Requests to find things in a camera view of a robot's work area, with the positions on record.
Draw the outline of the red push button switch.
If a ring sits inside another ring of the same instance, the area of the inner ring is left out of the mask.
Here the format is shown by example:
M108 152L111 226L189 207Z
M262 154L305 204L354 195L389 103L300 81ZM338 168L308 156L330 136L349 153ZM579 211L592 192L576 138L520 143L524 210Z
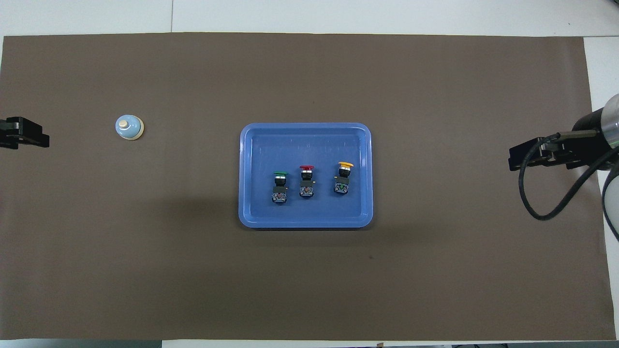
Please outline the red push button switch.
M300 197L311 198L314 196L314 183L312 179L314 166L313 165L300 165L301 181L300 181Z

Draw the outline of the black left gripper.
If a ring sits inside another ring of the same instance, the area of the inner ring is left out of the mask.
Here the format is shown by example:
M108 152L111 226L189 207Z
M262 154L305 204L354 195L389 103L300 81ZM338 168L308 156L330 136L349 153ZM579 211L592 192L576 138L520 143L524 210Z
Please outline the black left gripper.
M17 137L20 145L49 148L49 136L43 133L42 126L21 116L0 119L0 136ZM0 139L0 148L18 149L18 141Z

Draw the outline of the yellow push button switch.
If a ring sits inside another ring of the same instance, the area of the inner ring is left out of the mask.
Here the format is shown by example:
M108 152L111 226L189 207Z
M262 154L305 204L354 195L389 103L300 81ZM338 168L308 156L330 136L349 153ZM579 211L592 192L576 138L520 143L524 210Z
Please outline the yellow push button switch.
M338 175L334 176L334 192L345 195L349 192L349 176L354 165L353 163L349 163L347 161L339 161L338 166Z

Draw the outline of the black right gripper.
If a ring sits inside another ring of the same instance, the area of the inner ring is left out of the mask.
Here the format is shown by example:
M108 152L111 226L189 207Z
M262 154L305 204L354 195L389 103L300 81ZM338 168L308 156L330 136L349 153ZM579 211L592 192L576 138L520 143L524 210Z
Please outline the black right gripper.
M572 131L596 131L591 137L571 137L552 140L542 146L540 159L533 156L532 166L555 167L565 165L566 169L589 166L609 150L609 145L602 134L602 108L581 117L573 126ZM528 151L532 148L531 141L526 141L509 149L509 170L520 169Z

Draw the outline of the light blue desk bell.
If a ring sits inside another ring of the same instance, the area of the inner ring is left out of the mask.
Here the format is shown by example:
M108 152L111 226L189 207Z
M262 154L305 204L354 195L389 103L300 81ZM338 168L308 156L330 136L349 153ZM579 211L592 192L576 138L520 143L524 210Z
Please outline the light blue desk bell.
M115 130L122 139L134 141L142 136L145 125L142 119L135 115L122 115L115 122Z

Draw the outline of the blue plastic tray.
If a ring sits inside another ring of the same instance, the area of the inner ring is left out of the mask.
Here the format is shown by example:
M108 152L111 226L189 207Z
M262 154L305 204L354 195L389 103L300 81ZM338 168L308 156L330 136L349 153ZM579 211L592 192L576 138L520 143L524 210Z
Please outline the blue plastic tray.
M349 192L334 192L339 161L353 163ZM314 196L300 197L300 165ZM287 172L287 202L273 203L273 172ZM251 123L239 137L239 220L256 229L356 229L374 213L373 157L362 123Z

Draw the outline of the green push button switch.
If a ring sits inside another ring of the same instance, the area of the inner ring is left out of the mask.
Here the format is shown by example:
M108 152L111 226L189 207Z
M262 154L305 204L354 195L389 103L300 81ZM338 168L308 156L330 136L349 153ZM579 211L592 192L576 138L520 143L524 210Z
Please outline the green push button switch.
M286 203L287 202L287 172L273 172L274 174L274 187L272 189L272 202L273 203Z

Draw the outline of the brown table mat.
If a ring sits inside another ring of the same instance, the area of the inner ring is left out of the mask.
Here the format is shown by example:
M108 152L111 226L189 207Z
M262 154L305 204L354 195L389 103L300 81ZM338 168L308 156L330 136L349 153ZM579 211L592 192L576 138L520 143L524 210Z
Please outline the brown table mat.
M0 150L0 339L614 339L597 181L536 221L507 161L590 111L582 38L6 37L50 146ZM366 125L369 225L245 227L259 122Z

